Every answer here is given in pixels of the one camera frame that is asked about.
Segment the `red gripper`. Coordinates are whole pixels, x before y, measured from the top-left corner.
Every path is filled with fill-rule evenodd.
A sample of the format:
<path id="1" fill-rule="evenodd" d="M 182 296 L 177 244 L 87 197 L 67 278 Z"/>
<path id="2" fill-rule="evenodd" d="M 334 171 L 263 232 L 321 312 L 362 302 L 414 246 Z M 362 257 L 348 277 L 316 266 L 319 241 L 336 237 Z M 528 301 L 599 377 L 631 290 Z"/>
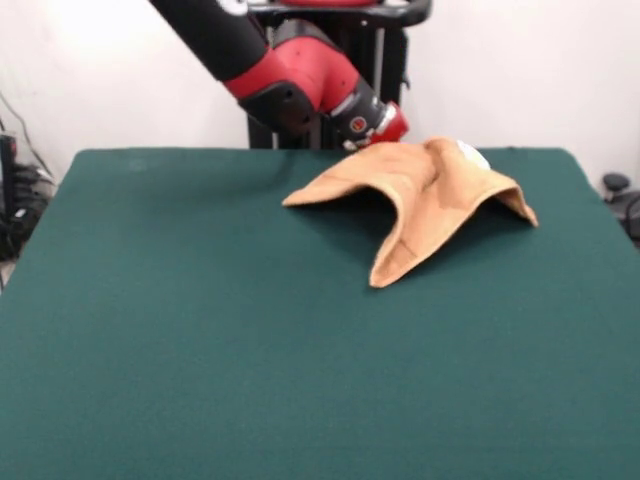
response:
<path id="1" fill-rule="evenodd" d="M 394 102 L 385 105 L 382 119 L 370 136 L 372 144 L 381 142 L 398 142 L 409 130 L 406 117 Z"/>

